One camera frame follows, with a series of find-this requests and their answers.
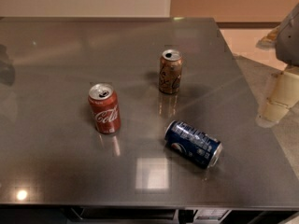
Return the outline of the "white gripper with vent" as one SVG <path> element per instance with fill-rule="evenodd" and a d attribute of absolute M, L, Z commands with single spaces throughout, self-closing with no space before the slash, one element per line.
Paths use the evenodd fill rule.
<path fill-rule="evenodd" d="M 265 100 L 259 107 L 258 117 L 279 123 L 298 101 L 299 67 L 292 66 L 278 74 L 269 100 Z"/>

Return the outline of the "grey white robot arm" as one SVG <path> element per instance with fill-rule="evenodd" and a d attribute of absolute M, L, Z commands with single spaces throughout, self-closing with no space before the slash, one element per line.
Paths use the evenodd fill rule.
<path fill-rule="evenodd" d="M 299 4 L 279 25 L 275 50 L 277 59 L 287 66 L 266 83 L 256 119 L 266 128 L 279 123 L 299 102 Z"/>

